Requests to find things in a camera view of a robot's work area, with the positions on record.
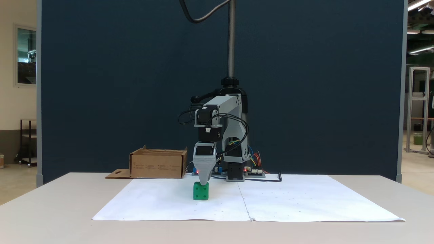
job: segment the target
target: green bucket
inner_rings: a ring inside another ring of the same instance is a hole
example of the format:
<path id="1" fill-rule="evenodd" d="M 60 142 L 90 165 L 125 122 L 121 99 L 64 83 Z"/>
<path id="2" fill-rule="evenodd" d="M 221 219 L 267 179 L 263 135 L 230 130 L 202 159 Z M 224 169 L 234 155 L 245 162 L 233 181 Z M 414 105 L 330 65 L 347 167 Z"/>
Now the green bucket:
<path id="1" fill-rule="evenodd" d="M 413 143 L 415 145 L 422 145 L 424 142 L 424 134 L 422 133 L 414 133 L 413 134 Z"/>

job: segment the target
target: white paper sheet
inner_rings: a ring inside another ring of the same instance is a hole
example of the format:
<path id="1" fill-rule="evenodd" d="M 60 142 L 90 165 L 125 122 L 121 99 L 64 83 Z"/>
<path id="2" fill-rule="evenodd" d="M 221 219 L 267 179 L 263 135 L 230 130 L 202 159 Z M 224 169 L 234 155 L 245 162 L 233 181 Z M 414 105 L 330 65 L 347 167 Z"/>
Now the white paper sheet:
<path id="1" fill-rule="evenodd" d="M 277 175 L 267 175 L 277 179 Z M 209 199 L 193 200 L 198 177 L 134 179 L 93 220 L 403 220 L 326 175 L 282 175 L 279 183 L 211 178 Z"/>
<path id="2" fill-rule="evenodd" d="M 267 175 L 276 179 L 276 175 Z M 256 221 L 395 221 L 404 220 L 327 175 L 282 175 L 280 183 L 239 183 Z"/>
<path id="3" fill-rule="evenodd" d="M 181 180 L 134 179 L 92 219 L 250 220 L 236 182 L 212 178 L 210 198 L 196 201 L 193 200 L 193 184 L 198 180 L 190 175 Z"/>

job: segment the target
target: floor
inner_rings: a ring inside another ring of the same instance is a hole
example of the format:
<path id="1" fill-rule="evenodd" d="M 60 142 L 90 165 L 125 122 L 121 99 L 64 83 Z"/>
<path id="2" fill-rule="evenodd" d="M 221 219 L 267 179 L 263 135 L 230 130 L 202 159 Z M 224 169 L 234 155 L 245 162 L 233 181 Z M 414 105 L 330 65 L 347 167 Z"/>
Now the floor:
<path id="1" fill-rule="evenodd" d="M 406 132 L 404 131 L 403 148 L 406 146 L 406 141 Z M 413 136 L 410 139 L 410 149 L 422 149 L 421 145 L 413 144 Z M 434 195 L 434 158 L 420 153 L 402 151 L 401 173 L 402 184 Z"/>
<path id="2" fill-rule="evenodd" d="M 5 165 L 0 168 L 0 205 L 36 188 L 36 167 Z"/>
<path id="3" fill-rule="evenodd" d="M 411 138 L 410 148 L 419 150 Z M 426 194 L 434 195 L 434 158 L 427 155 L 402 152 L 402 184 Z M 36 167 L 27 165 L 6 165 L 0 169 L 0 205 L 13 200 L 36 188 Z"/>

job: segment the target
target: ceiling light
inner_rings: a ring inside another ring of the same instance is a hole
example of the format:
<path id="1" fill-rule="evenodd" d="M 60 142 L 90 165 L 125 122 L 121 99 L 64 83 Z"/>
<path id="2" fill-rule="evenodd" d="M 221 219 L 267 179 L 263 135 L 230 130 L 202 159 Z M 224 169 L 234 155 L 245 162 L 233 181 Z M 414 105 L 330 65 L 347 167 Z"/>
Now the ceiling light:
<path id="1" fill-rule="evenodd" d="M 411 11 L 421 5 L 424 5 L 425 3 L 429 3 L 431 0 L 420 0 L 418 2 L 412 3 L 410 6 L 408 6 L 408 11 Z"/>
<path id="2" fill-rule="evenodd" d="M 411 35 L 419 34 L 420 32 L 421 32 L 420 30 L 407 30 L 407 34 L 411 34 Z"/>
<path id="3" fill-rule="evenodd" d="M 429 49 L 432 49 L 432 48 L 434 48 L 434 45 L 426 46 L 426 47 L 422 47 L 422 48 L 419 48 L 419 49 L 412 50 L 412 51 L 408 52 L 408 54 L 418 53 L 418 52 L 426 51 L 426 50 L 429 50 Z"/>

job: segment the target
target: green dice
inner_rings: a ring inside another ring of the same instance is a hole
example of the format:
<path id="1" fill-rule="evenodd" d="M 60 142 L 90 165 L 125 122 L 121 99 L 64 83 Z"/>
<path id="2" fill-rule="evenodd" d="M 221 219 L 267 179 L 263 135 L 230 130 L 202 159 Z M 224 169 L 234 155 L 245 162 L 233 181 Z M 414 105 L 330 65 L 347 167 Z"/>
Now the green dice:
<path id="1" fill-rule="evenodd" d="M 206 185 L 201 185 L 200 182 L 195 182 L 193 185 L 193 199 L 194 200 L 208 200 L 208 186 L 209 183 L 207 182 Z"/>

